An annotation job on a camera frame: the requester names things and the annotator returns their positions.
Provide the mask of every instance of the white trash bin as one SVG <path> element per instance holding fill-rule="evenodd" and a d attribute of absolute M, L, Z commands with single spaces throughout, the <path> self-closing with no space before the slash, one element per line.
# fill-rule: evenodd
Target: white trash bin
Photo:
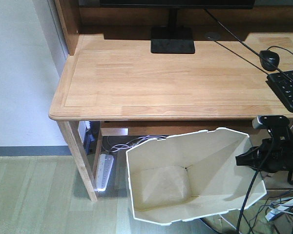
<path fill-rule="evenodd" d="M 254 170 L 236 166 L 249 135 L 227 128 L 150 139 L 126 152 L 133 217 L 170 225 L 240 209 Z M 266 189 L 256 179 L 246 209 Z"/>

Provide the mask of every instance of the black keyboard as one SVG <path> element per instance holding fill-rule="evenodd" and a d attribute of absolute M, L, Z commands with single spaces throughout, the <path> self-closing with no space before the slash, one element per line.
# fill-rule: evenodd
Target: black keyboard
<path fill-rule="evenodd" d="M 293 71 L 284 72 L 293 79 Z M 280 72 L 269 74 L 267 84 L 277 95 L 288 111 L 293 113 L 293 82 L 289 81 Z"/>

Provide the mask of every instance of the computer monitor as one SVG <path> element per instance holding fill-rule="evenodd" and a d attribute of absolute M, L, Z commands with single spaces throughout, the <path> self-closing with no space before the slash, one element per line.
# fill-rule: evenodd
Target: computer monitor
<path fill-rule="evenodd" d="M 177 27 L 181 8 L 252 9 L 255 0 L 93 0 L 101 7 L 168 8 L 166 27 L 153 27 L 151 52 L 161 54 L 194 54 L 192 30 Z"/>
<path fill-rule="evenodd" d="M 95 0 L 102 7 L 251 9 L 255 0 Z"/>

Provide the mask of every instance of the baseboard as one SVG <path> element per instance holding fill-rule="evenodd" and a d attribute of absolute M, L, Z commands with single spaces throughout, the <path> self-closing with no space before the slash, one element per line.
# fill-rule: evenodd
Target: baseboard
<path fill-rule="evenodd" d="M 0 156 L 72 155 L 68 146 L 0 146 Z"/>

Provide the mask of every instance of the monitor stand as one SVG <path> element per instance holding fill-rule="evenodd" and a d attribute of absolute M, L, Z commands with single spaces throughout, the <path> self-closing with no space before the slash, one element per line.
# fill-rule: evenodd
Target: monitor stand
<path fill-rule="evenodd" d="M 191 28 L 176 27 L 178 9 L 169 9 L 167 27 L 152 27 L 151 52 L 154 54 L 194 54 Z"/>

